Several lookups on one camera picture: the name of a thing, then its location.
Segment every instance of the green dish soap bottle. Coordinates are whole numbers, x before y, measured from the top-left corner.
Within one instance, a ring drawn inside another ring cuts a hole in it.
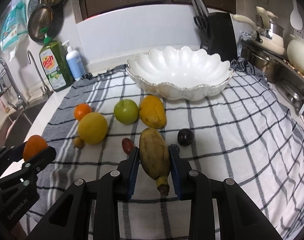
[[[43,70],[55,92],[71,86],[74,82],[66,55],[61,41],[52,40],[45,34],[44,46],[39,56]]]

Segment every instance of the dish soap label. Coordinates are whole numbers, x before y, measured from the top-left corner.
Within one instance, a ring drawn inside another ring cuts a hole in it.
[[[67,83],[63,78],[59,65],[52,51],[50,49],[46,49],[45,51],[40,53],[40,59],[52,88],[58,89],[64,87]]]

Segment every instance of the dish soap bottle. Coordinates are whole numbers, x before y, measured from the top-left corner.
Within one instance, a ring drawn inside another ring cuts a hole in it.
[[[62,46],[65,44],[68,45],[68,54],[67,54],[67,62],[72,72],[72,75],[76,81],[79,81],[80,78],[85,74],[84,65],[82,63],[80,53],[77,50],[73,50],[73,47],[70,46],[70,41],[66,41],[62,43]]]
[[[39,53],[43,70],[55,92],[61,91],[74,82],[66,60],[66,52],[60,41],[54,41],[45,34],[44,46]]]

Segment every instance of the sink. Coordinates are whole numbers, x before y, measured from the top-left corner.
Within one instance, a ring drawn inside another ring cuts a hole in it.
[[[0,129],[0,148],[20,146],[37,118],[47,98],[29,103],[26,109],[20,109],[8,116]]]

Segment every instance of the bowl rim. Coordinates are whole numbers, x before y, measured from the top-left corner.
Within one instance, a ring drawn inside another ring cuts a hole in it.
[[[183,49],[183,48],[185,48],[185,47],[189,48],[191,51],[194,51],[194,50],[192,50],[189,46],[183,46],[183,47],[181,47],[181,49]],[[138,59],[138,54],[145,54],[145,55],[148,55],[152,49],[154,49],[154,48],[149,49],[149,51],[148,51],[147,53],[137,53],[137,54],[135,55],[135,61],[137,61],[137,59]],[[193,87],[190,87],[190,88],[187,88],[187,87],[179,87],[179,86],[177,86],[177,85],[174,85],[174,84],[171,83],[171,82],[161,82],[161,83],[158,83],[158,84],[156,84],[156,83],[151,83],[151,82],[145,80],[144,78],[142,78],[142,77],[140,77],[140,76],[138,76],[138,75],[134,75],[134,74],[132,74],[132,72],[131,72],[131,66],[130,66],[130,64],[129,64],[129,59],[128,59],[128,61],[127,61],[127,64],[126,64],[127,66],[126,66],[125,70],[126,70],[126,72],[128,73],[129,76],[132,76],[132,77],[134,77],[134,78],[138,78],[138,79],[140,79],[141,81],[147,83],[148,85],[155,86],[155,87],[160,86],[160,85],[161,85],[161,86],[168,85],[168,86],[172,86],[172,87],[174,87],[174,88],[176,88],[176,89],[179,89],[179,90],[186,90],[186,91],[190,91],[190,90],[194,90],[194,89],[198,89],[198,88],[202,88],[202,87],[210,87],[210,88],[214,89],[214,88],[218,88],[218,87],[222,86],[222,85],[225,84],[226,82],[229,82],[229,81],[231,80],[231,78],[233,77],[233,75],[234,75],[235,70],[234,70],[233,68],[231,68],[231,62],[230,62],[229,60],[225,60],[225,61],[228,61],[228,62],[229,62],[229,69],[228,69],[228,72],[230,72],[230,71],[232,72],[232,73],[230,74],[230,76],[229,76],[227,79],[225,79],[223,82],[219,83],[218,85],[211,85],[211,86],[210,86],[209,84],[199,84],[199,85],[196,85],[196,86],[193,86]]]

